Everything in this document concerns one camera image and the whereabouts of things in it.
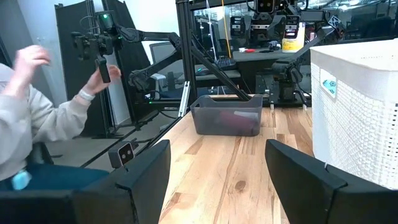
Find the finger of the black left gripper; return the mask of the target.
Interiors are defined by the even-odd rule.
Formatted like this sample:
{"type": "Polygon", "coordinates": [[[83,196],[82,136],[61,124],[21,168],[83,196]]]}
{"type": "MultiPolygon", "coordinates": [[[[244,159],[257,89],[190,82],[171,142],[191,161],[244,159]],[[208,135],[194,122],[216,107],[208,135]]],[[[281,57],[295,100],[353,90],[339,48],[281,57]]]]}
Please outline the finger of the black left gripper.
{"type": "Polygon", "coordinates": [[[286,16],[275,15],[267,28],[267,38],[269,40],[280,40],[285,32],[286,16]]]}
{"type": "Polygon", "coordinates": [[[243,28],[244,37],[245,37],[246,40],[250,40],[250,38],[251,38],[251,23],[252,23],[252,17],[251,16],[244,16],[243,17],[242,28],[243,28]]]}

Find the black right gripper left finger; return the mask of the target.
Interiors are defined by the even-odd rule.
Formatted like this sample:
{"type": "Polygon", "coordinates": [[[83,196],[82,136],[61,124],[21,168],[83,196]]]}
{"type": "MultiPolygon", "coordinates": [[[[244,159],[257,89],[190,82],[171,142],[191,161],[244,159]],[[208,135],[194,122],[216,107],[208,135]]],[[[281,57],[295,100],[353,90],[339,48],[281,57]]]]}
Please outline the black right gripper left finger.
{"type": "Polygon", "coordinates": [[[0,224],[158,224],[170,158],[161,140],[82,189],[0,192],[0,224]]]}

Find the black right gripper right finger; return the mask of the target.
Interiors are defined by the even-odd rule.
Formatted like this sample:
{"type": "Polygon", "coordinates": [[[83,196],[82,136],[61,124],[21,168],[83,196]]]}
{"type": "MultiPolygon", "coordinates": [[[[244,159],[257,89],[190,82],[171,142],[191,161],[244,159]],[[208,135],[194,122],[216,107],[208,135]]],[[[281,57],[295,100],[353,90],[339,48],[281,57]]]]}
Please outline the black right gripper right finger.
{"type": "Polygon", "coordinates": [[[390,190],[268,139],[267,168],[290,224],[398,224],[390,190]]]}

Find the pink bandage roll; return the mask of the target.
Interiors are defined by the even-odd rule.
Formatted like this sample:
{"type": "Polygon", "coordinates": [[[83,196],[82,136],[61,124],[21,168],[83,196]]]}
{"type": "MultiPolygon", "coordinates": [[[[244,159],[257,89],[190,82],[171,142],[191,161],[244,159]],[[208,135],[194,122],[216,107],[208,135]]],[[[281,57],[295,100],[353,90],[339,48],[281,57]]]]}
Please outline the pink bandage roll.
{"type": "Polygon", "coordinates": [[[219,132],[231,136],[256,136],[259,134],[260,121],[237,116],[234,111],[221,111],[216,119],[219,132]]]}

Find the white plastic laundry basket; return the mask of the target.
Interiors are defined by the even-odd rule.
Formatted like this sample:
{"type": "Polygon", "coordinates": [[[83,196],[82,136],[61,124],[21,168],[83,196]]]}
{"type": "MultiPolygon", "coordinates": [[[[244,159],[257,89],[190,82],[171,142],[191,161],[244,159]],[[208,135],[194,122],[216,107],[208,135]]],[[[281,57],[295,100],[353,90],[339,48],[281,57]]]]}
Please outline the white plastic laundry basket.
{"type": "Polygon", "coordinates": [[[398,190],[398,38],[312,47],[310,62],[314,156],[398,190]]]}

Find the grey translucent plastic bin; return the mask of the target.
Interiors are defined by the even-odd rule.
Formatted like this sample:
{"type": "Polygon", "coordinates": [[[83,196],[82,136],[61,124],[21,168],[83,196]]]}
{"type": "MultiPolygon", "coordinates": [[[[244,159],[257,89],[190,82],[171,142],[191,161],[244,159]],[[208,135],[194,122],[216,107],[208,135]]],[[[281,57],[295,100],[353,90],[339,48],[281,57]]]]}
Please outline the grey translucent plastic bin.
{"type": "Polygon", "coordinates": [[[201,135],[224,135],[219,132],[216,119],[221,111],[246,111],[262,114],[263,97],[254,95],[249,101],[215,101],[209,95],[199,97],[191,106],[195,129],[201,135]]]}

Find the yellow white wipes canister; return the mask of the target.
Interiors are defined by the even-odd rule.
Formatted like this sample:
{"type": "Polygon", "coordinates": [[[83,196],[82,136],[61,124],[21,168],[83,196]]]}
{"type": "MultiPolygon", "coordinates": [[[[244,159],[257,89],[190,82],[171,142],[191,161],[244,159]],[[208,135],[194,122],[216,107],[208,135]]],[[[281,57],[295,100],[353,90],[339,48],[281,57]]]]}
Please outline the yellow white wipes canister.
{"type": "Polygon", "coordinates": [[[299,22],[297,25],[286,25],[284,38],[282,39],[283,53],[296,53],[305,42],[305,23],[299,22]]]}

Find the dark side desk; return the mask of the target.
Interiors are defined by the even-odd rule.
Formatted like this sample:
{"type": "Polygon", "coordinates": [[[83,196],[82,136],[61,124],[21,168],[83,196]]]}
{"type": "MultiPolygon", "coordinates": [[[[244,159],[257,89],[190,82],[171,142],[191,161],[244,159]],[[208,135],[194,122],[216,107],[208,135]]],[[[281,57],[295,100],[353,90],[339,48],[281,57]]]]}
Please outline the dark side desk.
{"type": "Polygon", "coordinates": [[[224,70],[225,73],[246,93],[264,93],[274,84],[272,64],[280,58],[289,58],[293,53],[282,53],[281,50],[264,53],[258,49],[254,53],[233,52],[237,69],[224,70]]]}

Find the black keyboard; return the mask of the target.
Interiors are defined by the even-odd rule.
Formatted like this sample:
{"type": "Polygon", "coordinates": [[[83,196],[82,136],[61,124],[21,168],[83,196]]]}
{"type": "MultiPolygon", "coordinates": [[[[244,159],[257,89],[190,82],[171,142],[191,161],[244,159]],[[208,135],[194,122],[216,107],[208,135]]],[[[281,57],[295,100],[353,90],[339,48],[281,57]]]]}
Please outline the black keyboard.
{"type": "Polygon", "coordinates": [[[219,58],[215,61],[215,65],[222,70],[235,70],[237,63],[232,58],[219,58]]]}

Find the small light blue object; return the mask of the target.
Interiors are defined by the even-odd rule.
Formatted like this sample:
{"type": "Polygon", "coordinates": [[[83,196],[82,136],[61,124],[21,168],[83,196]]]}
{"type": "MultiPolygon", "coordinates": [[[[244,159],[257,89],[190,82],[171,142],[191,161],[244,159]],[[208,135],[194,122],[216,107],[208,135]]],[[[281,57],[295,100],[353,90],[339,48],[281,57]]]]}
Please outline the small light blue object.
{"type": "Polygon", "coordinates": [[[32,179],[32,176],[25,169],[20,170],[11,179],[12,188],[14,190],[23,190],[26,188],[32,179]]]}

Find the person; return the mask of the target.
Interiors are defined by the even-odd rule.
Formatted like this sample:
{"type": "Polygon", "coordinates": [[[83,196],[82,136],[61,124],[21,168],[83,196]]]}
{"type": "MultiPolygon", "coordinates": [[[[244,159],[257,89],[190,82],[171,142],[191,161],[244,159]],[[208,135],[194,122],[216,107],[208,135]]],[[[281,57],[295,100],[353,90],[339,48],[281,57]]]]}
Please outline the person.
{"type": "Polygon", "coordinates": [[[40,45],[18,50],[13,67],[0,63],[0,191],[16,191],[11,179],[22,169],[32,176],[23,190],[81,189],[108,175],[105,170],[28,163],[35,143],[79,136],[91,102],[108,87],[96,70],[70,101],[54,106],[31,84],[37,67],[49,63],[40,45]]]}

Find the black partition panel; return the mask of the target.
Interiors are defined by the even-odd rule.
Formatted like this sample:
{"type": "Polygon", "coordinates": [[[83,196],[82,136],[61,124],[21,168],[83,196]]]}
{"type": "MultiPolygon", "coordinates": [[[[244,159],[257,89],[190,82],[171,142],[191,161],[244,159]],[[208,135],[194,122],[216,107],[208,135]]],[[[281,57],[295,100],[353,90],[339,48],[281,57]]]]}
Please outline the black partition panel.
{"type": "MultiPolygon", "coordinates": [[[[116,22],[123,27],[134,28],[135,25],[125,2],[119,0],[102,0],[103,6],[114,12],[116,22]]],[[[70,100],[83,87],[91,73],[95,71],[92,60],[79,60],[78,51],[73,46],[72,32],[85,33],[89,20],[80,19],[88,15],[88,9],[93,9],[93,0],[82,1],[69,6],[55,6],[58,36],[62,55],[63,72],[70,100]]],[[[117,64],[122,71],[122,99],[126,100],[128,118],[139,120],[150,113],[147,106],[140,105],[136,89],[128,84],[128,76],[133,70],[140,70],[150,65],[149,59],[141,43],[130,44],[123,41],[123,48],[118,51],[117,64]]],[[[111,112],[109,103],[114,102],[106,91],[97,96],[88,109],[88,119],[82,136],[94,138],[108,138],[111,135],[111,112]]]]}

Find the silver frame bracket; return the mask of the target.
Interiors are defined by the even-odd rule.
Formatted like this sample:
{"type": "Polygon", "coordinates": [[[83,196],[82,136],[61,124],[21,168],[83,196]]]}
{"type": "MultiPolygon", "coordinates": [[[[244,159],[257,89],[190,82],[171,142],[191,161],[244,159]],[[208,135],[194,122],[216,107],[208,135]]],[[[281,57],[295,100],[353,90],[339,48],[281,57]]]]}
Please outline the silver frame bracket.
{"type": "Polygon", "coordinates": [[[188,100],[190,96],[190,81],[185,81],[183,86],[182,97],[180,101],[180,107],[178,109],[178,117],[182,118],[185,116],[188,106],[188,100]]]}

